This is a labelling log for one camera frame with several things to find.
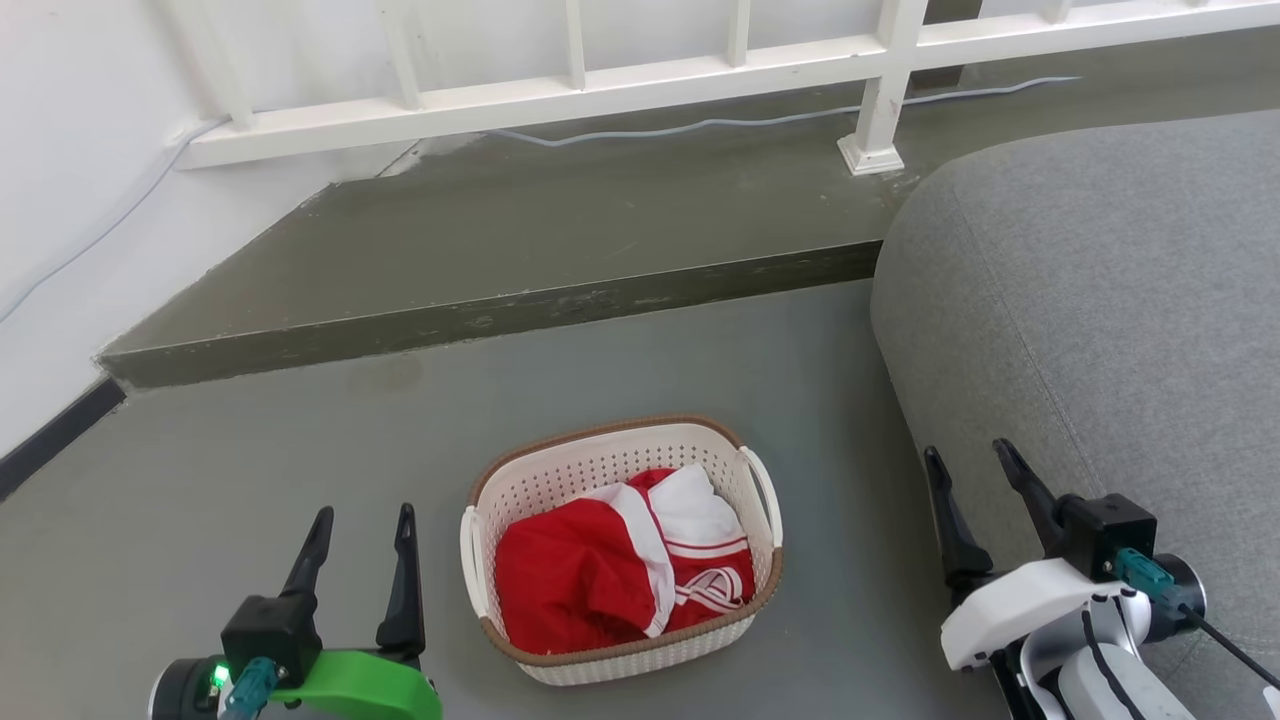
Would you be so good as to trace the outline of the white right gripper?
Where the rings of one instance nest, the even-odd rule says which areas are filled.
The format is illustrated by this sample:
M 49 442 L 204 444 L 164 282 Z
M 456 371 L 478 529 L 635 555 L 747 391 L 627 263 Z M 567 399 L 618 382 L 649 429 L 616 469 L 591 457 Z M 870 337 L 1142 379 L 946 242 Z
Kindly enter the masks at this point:
M 997 438 L 992 448 L 1021 497 L 1042 548 L 1060 551 L 1065 530 L 1057 497 L 1011 441 Z M 1094 612 L 1097 641 L 1138 653 L 1148 639 L 1151 603 L 1120 582 L 1094 583 L 1066 561 L 1048 559 L 1028 562 L 984 585 L 995 577 L 995 565 L 955 502 L 945 461 L 934 446 L 924 448 L 923 461 L 943 584 L 951 601 L 963 601 L 941 626 L 943 655 L 952 670 L 991 664 L 996 651 L 1023 641 L 1027 646 L 1015 653 L 1021 670 L 1048 671 L 1085 647 L 1082 614 L 1087 609 Z

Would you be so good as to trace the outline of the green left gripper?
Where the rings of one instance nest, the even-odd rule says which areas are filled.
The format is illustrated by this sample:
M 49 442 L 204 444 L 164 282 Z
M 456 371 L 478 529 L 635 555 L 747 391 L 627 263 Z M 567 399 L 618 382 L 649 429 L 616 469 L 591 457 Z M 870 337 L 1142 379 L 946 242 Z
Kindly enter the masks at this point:
M 333 506 L 317 511 L 280 597 L 315 594 L 334 519 Z M 390 598 L 376 632 L 380 656 L 360 650 L 324 650 L 303 684 L 275 689 L 270 696 L 273 703 L 302 705 L 339 720 L 443 720 L 443 703 L 429 678 L 419 667 L 392 661 L 419 661 L 426 642 L 412 503 L 399 507 L 394 550 Z

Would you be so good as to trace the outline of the cream perforated plastic laundry basket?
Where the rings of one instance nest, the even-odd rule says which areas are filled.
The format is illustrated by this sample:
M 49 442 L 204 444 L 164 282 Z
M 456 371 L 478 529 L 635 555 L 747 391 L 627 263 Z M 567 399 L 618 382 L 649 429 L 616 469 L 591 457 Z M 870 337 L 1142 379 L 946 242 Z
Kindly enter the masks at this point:
M 657 468 L 700 464 L 716 493 L 739 515 L 751 548 L 755 598 L 710 623 L 673 634 L 576 653 L 536 656 L 509 643 L 494 582 L 497 544 L 507 528 L 593 489 Z M 780 502 L 763 461 L 728 427 L 704 416 L 659 416 L 581 430 L 516 450 L 475 484 L 460 527 L 470 603 L 488 639 L 535 680 L 586 685 L 672 667 L 737 641 L 769 603 L 783 571 Z

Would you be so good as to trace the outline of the red shorts with white stripe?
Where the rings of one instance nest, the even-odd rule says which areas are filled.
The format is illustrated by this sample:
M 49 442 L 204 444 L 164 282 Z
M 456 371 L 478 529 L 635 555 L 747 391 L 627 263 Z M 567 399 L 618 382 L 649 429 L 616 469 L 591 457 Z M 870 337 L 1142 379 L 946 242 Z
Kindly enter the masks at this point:
M 646 496 L 593 489 L 509 525 L 494 582 L 511 644 L 536 656 L 658 637 L 675 609 L 675 569 Z

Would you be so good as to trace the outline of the grey fabric sofa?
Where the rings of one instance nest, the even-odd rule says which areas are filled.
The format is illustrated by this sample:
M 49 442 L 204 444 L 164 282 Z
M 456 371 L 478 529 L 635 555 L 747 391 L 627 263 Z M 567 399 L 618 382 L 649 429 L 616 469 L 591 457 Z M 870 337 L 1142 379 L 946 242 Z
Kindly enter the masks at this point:
M 1280 679 L 1280 109 L 1025 138 L 920 182 L 870 320 L 998 571 L 1044 551 L 993 443 L 1123 495 Z

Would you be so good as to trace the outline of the white shirt with red stripes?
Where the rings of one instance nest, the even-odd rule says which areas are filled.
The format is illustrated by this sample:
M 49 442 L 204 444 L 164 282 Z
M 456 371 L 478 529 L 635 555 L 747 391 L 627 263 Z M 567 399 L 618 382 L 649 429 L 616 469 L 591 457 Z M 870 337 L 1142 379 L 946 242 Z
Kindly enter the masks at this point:
M 672 570 L 666 634 L 710 623 L 755 598 L 748 536 L 703 465 L 646 470 L 628 486 L 646 501 Z

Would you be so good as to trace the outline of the white metal railing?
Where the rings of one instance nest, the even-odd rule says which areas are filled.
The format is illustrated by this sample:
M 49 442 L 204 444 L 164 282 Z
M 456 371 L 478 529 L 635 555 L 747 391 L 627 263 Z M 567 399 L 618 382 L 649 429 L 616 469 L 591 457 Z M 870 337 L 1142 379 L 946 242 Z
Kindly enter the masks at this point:
M 753 49 L 751 0 L 735 0 L 722 55 L 591 70 L 581 0 L 564 0 L 563 76 L 426 91 L 403 0 L 376 0 L 392 96 L 256 111 L 202 0 L 175 0 L 180 41 L 227 115 L 175 161 L 204 169 L 863 81 L 861 119 L 838 147 L 852 174 L 869 176 L 902 168 L 893 135 L 915 72 L 1280 26 L 1280 0 L 1043 0 L 1033 13 L 938 24 L 925 22 L 927 3 L 883 0 L 869 35 Z

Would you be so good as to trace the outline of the black wall baseboard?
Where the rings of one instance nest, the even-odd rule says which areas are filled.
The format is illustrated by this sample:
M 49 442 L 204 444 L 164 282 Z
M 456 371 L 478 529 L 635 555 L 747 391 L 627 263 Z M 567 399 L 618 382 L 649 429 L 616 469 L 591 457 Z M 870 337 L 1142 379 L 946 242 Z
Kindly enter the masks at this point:
M 125 397 L 125 391 L 115 380 L 104 378 L 0 459 L 0 503 L 88 429 L 114 413 Z

